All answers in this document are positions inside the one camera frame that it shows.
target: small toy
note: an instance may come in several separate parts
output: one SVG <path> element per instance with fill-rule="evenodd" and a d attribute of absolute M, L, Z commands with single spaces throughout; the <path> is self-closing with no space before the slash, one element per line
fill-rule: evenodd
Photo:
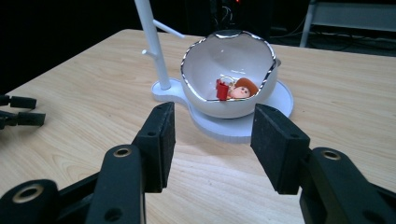
<path fill-rule="evenodd" d="M 259 91 L 259 88 L 246 77 L 239 78 L 236 82 L 231 81 L 228 85 L 221 81 L 216 80 L 217 97 L 221 101 L 228 99 L 245 99 L 253 96 Z"/>

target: stand base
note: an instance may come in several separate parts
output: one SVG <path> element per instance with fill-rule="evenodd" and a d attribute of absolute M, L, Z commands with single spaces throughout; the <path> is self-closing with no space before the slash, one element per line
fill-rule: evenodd
<path fill-rule="evenodd" d="M 192 121 L 201 132 L 227 143 L 245 144 L 250 142 L 251 129 L 253 126 L 254 113 L 238 119 L 218 119 L 210 117 L 198 111 L 190 104 L 179 80 L 169 78 L 171 88 L 163 91 L 160 83 L 155 82 L 151 91 L 154 99 L 162 102 L 176 102 L 186 106 L 190 110 Z M 285 116 L 289 116 L 293 109 L 293 98 L 289 88 L 281 81 L 276 83 L 276 87 L 271 96 L 264 102 L 264 105 L 272 106 L 281 111 Z"/>

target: wooden table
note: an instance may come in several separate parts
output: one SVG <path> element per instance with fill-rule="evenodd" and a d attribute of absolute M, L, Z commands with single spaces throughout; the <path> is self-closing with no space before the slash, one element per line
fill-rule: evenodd
<path fill-rule="evenodd" d="M 160 34 L 171 77 L 200 37 Z M 125 30 L 10 92 L 38 100 L 42 127 L 0 131 L 0 193 L 39 178 L 59 189 L 99 171 L 130 144 L 157 102 L 144 33 Z M 290 116 L 311 148 L 346 153 L 370 182 L 396 191 L 396 58 L 274 46 L 290 88 Z M 225 144 L 176 104 L 177 144 L 168 188 L 147 194 L 148 223 L 303 223 L 299 196 L 273 190 L 249 144 Z"/>

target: screw hole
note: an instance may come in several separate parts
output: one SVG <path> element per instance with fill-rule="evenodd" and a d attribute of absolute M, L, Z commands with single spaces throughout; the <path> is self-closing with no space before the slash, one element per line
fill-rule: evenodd
<path fill-rule="evenodd" d="M 105 221 L 115 222 L 122 217 L 122 212 L 119 208 L 111 208 L 105 213 Z"/>
<path fill-rule="evenodd" d="M 126 157 L 132 153 L 132 150 L 126 147 L 120 148 L 113 153 L 115 157 Z"/>
<path fill-rule="evenodd" d="M 341 160 L 341 157 L 340 157 L 340 155 L 338 155 L 338 153 L 330 151 L 330 150 L 324 150 L 324 151 L 322 151 L 322 154 L 325 158 L 327 158 L 329 160 L 334 160 L 334 161 Z"/>
<path fill-rule="evenodd" d="M 20 191 L 18 191 L 14 197 L 12 198 L 12 201 L 14 203 L 27 203 L 38 197 L 42 192 L 44 188 L 41 185 L 38 184 L 33 184 L 31 186 L 27 186 Z"/>

